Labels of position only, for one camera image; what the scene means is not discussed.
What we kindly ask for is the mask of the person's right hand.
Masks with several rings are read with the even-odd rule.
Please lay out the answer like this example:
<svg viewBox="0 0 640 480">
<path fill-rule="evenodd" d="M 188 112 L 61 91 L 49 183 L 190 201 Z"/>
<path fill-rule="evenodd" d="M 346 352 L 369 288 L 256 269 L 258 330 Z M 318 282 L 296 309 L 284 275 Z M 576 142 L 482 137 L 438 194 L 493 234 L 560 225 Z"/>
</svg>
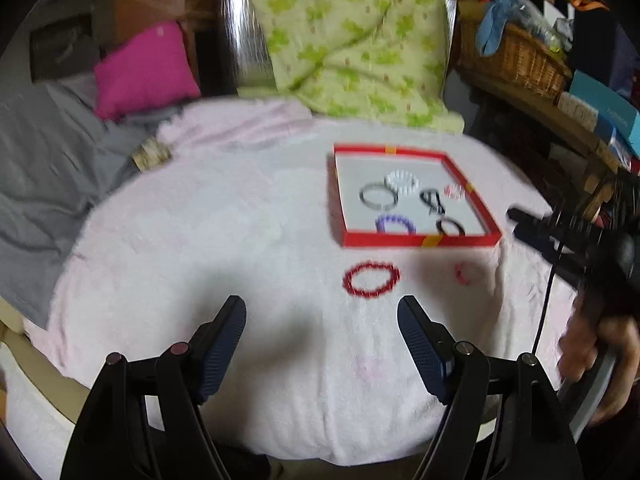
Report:
<svg viewBox="0 0 640 480">
<path fill-rule="evenodd" d="M 560 376 L 584 401 L 576 428 L 617 415 L 639 385 L 639 323 L 631 316 L 601 316 L 600 307 L 597 297 L 578 292 L 559 341 Z"/>
</svg>

